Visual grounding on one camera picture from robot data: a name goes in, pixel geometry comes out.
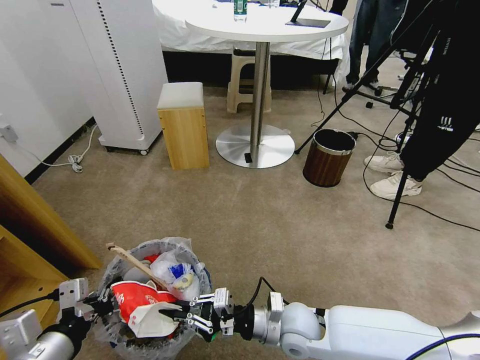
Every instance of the plastic stool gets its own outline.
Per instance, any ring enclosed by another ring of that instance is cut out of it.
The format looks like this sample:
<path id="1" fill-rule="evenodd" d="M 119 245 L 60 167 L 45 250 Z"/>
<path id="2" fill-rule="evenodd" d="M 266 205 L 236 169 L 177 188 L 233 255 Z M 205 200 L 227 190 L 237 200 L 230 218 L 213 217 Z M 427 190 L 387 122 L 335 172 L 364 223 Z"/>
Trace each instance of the plastic stool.
<path id="1" fill-rule="evenodd" d="M 235 49 L 231 55 L 231 75 L 228 83 L 228 93 L 226 95 L 226 110 L 229 113 L 236 114 L 240 103 L 252 103 L 253 95 L 250 93 L 240 93 L 240 85 L 253 85 L 252 80 L 240 79 L 242 68 L 247 64 L 255 64 L 255 51 L 242 51 Z M 268 90 L 265 92 L 263 102 L 263 112 L 272 111 L 272 88 L 270 87 L 270 60 L 268 61 L 267 71 Z"/>
<path id="2" fill-rule="evenodd" d="M 174 170 L 208 168 L 209 147 L 202 83 L 164 84 L 156 108 L 171 167 Z"/>

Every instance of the white table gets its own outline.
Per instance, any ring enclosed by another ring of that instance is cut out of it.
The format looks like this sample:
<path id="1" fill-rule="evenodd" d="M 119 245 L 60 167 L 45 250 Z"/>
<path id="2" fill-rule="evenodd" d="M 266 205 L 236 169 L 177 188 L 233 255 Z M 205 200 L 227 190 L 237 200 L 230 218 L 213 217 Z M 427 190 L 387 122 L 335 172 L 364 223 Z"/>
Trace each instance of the white table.
<path id="1" fill-rule="evenodd" d="M 256 42 L 251 125 L 230 127 L 216 139 L 218 153 L 230 163 L 251 169 L 270 168 L 286 162 L 295 150 L 294 140 L 285 131 L 262 126 L 270 42 L 326 39 L 344 33 L 349 25 L 346 18 L 311 6 L 305 6 L 299 19 L 330 20 L 325 28 L 286 25 L 295 10 L 249 3 L 246 22 L 235 22 L 233 3 L 209 7 L 201 2 L 186 17 L 186 26 L 203 35 Z"/>

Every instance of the table leg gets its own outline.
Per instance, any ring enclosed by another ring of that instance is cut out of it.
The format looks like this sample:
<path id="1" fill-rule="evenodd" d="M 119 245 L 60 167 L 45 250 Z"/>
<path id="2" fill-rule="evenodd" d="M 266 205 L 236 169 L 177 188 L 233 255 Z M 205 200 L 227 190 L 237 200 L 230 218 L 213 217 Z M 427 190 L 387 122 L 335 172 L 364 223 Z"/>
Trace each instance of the table leg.
<path id="1" fill-rule="evenodd" d="M 264 116 L 265 89 L 269 69 L 270 43 L 257 42 L 255 50 L 255 75 L 253 80 L 253 107 L 251 111 L 250 155 L 253 162 L 258 161 L 259 145 L 262 136 L 262 118 Z"/>
<path id="2" fill-rule="evenodd" d="M 271 125 L 262 125 L 270 43 L 257 42 L 253 109 L 251 124 L 239 124 L 223 131 L 216 139 L 216 149 L 228 162 L 250 169 L 271 168 L 286 162 L 295 150 L 290 135 Z"/>

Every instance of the table base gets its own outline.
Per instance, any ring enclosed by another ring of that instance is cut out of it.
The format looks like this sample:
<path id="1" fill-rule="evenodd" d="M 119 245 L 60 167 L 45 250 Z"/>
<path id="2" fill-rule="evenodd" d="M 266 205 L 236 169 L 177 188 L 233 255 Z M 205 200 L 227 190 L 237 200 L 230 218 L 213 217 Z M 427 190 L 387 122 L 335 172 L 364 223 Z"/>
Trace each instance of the table base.
<path id="1" fill-rule="evenodd" d="M 257 159 L 247 162 L 250 131 L 250 125 L 236 125 L 222 132 L 216 139 L 216 150 L 220 156 L 244 168 L 263 169 L 283 164 L 293 155 L 295 143 L 290 135 L 275 126 L 263 125 Z"/>

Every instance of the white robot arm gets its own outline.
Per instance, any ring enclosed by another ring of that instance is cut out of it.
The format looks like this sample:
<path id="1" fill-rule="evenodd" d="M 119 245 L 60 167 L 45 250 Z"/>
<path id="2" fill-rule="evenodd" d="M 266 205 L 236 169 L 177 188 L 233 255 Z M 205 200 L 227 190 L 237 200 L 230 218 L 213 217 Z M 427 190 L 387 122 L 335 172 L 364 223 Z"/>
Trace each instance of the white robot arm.
<path id="1" fill-rule="evenodd" d="M 179 301 L 181 310 L 164 310 L 176 321 L 194 328 L 207 342 L 221 332 L 238 333 L 245 340 L 281 347 L 293 359 L 320 360 L 480 360 L 480 311 L 457 324 L 435 327 L 395 310 L 354 306 L 331 309 L 308 307 L 300 302 L 284 305 L 279 292 L 270 292 L 267 305 L 234 305 L 227 288 Z M 70 360 L 97 316 L 114 309 L 106 291 L 88 293 L 86 279 L 69 280 L 59 288 L 59 324 L 40 328 L 33 310 L 0 322 L 0 345 L 10 360 Z M 454 339 L 455 336 L 468 338 Z"/>

